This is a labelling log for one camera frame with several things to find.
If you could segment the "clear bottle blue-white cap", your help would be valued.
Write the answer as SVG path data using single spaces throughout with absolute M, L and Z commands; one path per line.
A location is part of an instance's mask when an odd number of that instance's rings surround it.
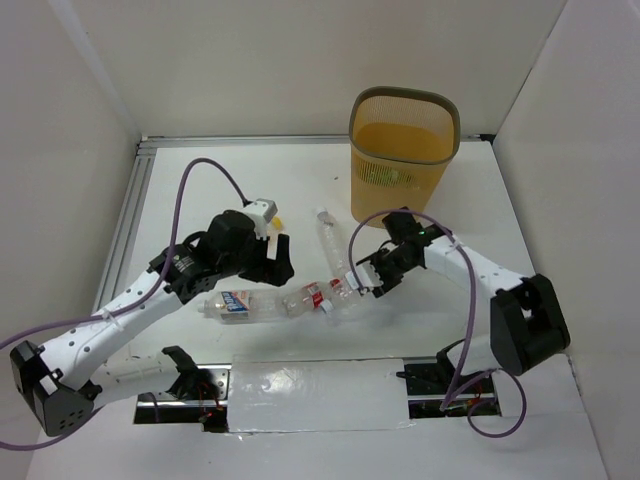
M 332 326 L 364 321 L 370 313 L 369 300 L 344 283 L 336 283 L 327 290 L 320 309 Z

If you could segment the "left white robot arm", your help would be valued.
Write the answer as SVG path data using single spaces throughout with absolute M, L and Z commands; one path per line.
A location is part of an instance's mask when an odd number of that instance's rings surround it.
M 268 226 L 276 212 L 273 202 L 259 199 L 216 215 L 207 230 L 163 250 L 90 321 L 75 321 L 42 345 L 17 344 L 10 353 L 14 381 L 44 432 L 68 435 L 103 406 L 139 394 L 167 392 L 176 399 L 199 389 L 217 394 L 210 374 L 178 346 L 120 363 L 110 358 L 223 279 L 285 285 L 294 275 L 287 235 L 278 236 L 275 258 L 268 256 Z

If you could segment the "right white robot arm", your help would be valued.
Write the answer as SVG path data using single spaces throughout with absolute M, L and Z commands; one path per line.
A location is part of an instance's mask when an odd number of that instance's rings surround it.
M 441 350 L 436 379 L 451 402 L 469 383 L 495 370 L 519 377 L 569 347 L 571 336 L 554 286 L 542 274 L 509 270 L 466 246 L 422 213 L 379 212 L 392 244 L 359 261 L 350 275 L 360 293 L 381 297 L 417 267 L 446 277 L 469 295 L 464 338 Z

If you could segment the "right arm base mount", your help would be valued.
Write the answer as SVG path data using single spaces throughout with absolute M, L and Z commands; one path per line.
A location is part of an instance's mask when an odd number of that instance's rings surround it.
M 395 373 L 406 387 L 409 418 L 412 420 L 465 417 L 497 416 L 500 407 L 491 378 L 468 387 L 452 400 L 444 411 L 442 401 L 453 378 L 455 367 L 444 354 L 423 359 L 405 359 L 404 366 Z

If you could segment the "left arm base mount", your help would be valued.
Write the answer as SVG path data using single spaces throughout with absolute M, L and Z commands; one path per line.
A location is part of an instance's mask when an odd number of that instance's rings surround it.
M 227 409 L 231 364 L 201 364 L 209 382 L 200 382 L 186 393 L 151 392 L 136 400 L 135 425 L 198 425 L 203 432 L 229 432 Z

